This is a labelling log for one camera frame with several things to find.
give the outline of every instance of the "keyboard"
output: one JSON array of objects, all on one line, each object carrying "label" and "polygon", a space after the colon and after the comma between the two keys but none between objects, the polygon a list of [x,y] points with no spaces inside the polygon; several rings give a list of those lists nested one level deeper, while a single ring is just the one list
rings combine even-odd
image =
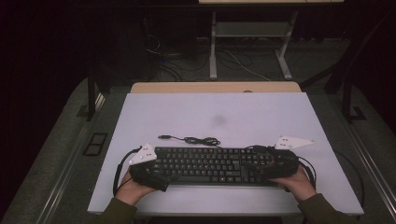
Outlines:
[{"label": "keyboard", "polygon": [[247,170],[243,162],[268,164],[269,155],[257,155],[250,148],[155,147],[157,160],[152,171],[170,176],[175,185],[276,186]]}]

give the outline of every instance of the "dark green sleeve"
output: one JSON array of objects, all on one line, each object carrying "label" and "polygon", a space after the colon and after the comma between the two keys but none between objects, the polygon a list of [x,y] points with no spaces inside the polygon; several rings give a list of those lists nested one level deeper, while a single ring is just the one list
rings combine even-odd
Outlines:
[{"label": "dark green sleeve", "polygon": [[317,194],[298,205],[309,224],[359,223],[354,217],[336,211],[323,197]]},{"label": "dark green sleeve", "polygon": [[134,218],[136,210],[136,207],[113,198],[108,204],[106,210],[88,224],[130,224]]}]

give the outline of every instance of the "white tag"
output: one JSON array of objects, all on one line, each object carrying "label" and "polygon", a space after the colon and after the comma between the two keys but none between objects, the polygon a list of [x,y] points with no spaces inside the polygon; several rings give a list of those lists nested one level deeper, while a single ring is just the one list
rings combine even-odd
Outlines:
[{"label": "white tag", "polygon": [[280,136],[275,144],[276,149],[294,149],[297,147],[306,147],[314,144],[314,140],[303,138]]},{"label": "white tag", "polygon": [[132,157],[129,161],[130,165],[135,165],[138,163],[146,162],[146,161],[154,161],[157,160],[157,154],[155,154],[154,147],[147,143]]}]

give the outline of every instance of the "dark floor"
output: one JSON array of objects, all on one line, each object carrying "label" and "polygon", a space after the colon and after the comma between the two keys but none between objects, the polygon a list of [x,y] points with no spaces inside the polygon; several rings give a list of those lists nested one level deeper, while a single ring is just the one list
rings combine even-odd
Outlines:
[{"label": "dark floor", "polygon": [[[218,81],[265,81],[263,77],[284,81],[273,53],[279,42],[265,39],[257,44],[257,48],[253,49],[236,48],[227,42],[219,42]],[[290,43],[286,61],[293,75],[292,81],[303,82],[333,65],[348,45],[346,40]],[[194,59],[177,57],[173,60],[170,57],[155,69],[151,81],[211,81],[207,56],[208,50],[203,49],[202,54]],[[234,57],[250,72],[236,63]],[[325,77],[303,91],[307,92],[352,188],[359,199],[365,197],[365,214],[361,217],[361,223],[395,223],[394,211],[391,213],[391,204],[387,204],[391,200],[384,192],[389,187],[388,196],[391,196],[396,188],[396,164],[393,162],[396,158],[396,137],[357,89],[353,90],[352,104],[361,109],[366,120],[347,123],[340,113],[341,92],[328,95],[323,90],[327,79]],[[81,107],[87,104],[86,80],[77,86],[2,223],[84,223],[94,217],[86,210],[124,97],[130,88],[122,81],[115,81],[110,93],[104,94],[103,101],[97,104],[98,112],[92,121],[87,122],[85,117],[77,116]],[[82,156],[81,152],[93,133],[109,134],[104,151],[99,157]],[[375,172],[366,162],[362,162],[362,151],[367,151],[369,159],[380,171],[379,176],[372,175]],[[364,192],[358,174],[362,177]],[[282,217],[282,220],[285,224],[294,224],[302,223],[303,218]],[[264,223],[259,218],[253,222],[243,222]]]}]

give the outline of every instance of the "wooden edge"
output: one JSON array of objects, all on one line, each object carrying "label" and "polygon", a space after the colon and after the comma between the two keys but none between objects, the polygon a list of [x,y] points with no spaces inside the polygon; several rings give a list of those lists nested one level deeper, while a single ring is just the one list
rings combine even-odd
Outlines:
[{"label": "wooden edge", "polygon": [[131,93],[302,92],[295,82],[137,82]]}]

